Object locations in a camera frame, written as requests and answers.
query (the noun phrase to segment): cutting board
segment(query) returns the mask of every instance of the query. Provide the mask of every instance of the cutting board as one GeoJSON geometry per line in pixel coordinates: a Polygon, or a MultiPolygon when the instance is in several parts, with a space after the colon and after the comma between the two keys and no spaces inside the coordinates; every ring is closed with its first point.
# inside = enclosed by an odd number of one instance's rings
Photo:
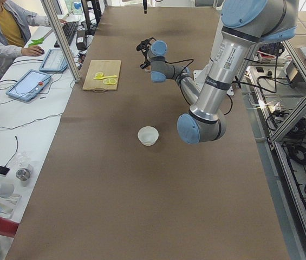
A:
{"type": "Polygon", "coordinates": [[[119,83],[120,66],[121,61],[119,60],[92,60],[84,81],[83,90],[99,92],[116,90],[119,83]],[[117,75],[117,83],[115,85],[106,85],[102,80],[95,80],[94,77],[97,72],[103,72],[105,76],[117,75]]]}

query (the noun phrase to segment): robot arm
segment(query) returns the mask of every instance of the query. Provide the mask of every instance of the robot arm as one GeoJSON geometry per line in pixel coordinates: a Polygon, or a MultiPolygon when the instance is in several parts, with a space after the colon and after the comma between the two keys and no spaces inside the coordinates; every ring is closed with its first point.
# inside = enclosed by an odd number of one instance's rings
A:
{"type": "Polygon", "coordinates": [[[177,123],[183,141],[196,144],[224,135],[226,122],[219,107],[249,48],[292,38],[297,14],[298,0],[226,0],[221,14],[224,26],[217,32],[223,41],[202,89],[188,69],[166,63],[163,41],[150,44],[151,38],[138,45],[145,56],[141,68],[151,65],[152,81],[175,80],[190,104],[188,114],[181,115],[177,123]]]}

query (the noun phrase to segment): tablet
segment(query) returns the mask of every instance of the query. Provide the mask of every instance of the tablet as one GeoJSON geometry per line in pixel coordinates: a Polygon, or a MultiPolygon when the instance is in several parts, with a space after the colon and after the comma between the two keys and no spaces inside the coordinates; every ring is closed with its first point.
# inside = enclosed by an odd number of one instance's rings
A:
{"type": "Polygon", "coordinates": [[[17,100],[30,101],[49,83],[50,79],[51,75],[31,69],[6,94],[17,100]]]}
{"type": "Polygon", "coordinates": [[[61,49],[49,49],[39,70],[46,73],[61,73],[66,68],[67,63],[61,49]]]}

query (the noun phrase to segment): brown table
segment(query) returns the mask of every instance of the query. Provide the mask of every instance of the brown table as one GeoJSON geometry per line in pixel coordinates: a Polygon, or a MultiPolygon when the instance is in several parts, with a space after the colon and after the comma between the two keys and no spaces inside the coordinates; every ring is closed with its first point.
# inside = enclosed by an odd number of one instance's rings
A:
{"type": "Polygon", "coordinates": [[[139,68],[136,45],[154,36],[201,69],[217,23],[210,8],[105,10],[81,74],[122,60],[118,91],[74,87],[7,260],[289,259],[241,93],[224,137],[187,145],[177,85],[139,68]],[[147,125],[151,147],[137,139],[147,125]]]}

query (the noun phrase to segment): denim jacket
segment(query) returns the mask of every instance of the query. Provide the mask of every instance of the denim jacket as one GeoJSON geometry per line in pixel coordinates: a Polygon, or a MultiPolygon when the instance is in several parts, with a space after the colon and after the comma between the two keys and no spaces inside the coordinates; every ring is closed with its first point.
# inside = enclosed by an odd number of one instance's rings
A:
{"type": "MultiPolygon", "coordinates": [[[[30,26],[47,26],[50,24],[46,16],[39,16],[35,12],[30,12],[21,8],[19,5],[15,4],[11,0],[7,0],[3,3],[5,9],[13,15],[13,18],[16,20],[18,27],[21,31],[22,37],[27,43],[31,38],[31,33],[29,30],[30,26]]],[[[15,45],[8,45],[6,37],[2,34],[0,28],[0,68],[5,72],[12,61],[16,58],[22,56],[22,47],[15,45]]]]}

